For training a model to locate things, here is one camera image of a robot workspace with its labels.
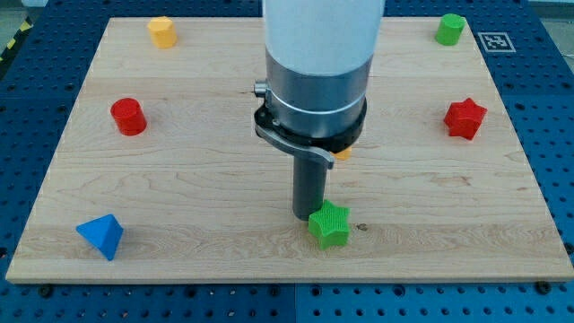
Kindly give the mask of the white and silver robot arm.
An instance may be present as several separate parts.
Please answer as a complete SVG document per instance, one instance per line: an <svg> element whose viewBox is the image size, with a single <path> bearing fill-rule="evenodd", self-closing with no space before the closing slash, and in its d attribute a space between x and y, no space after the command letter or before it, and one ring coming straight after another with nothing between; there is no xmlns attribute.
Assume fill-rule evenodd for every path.
<svg viewBox="0 0 574 323"><path fill-rule="evenodd" d="M383 0L265 0L267 106L296 135L361 119Z"/></svg>

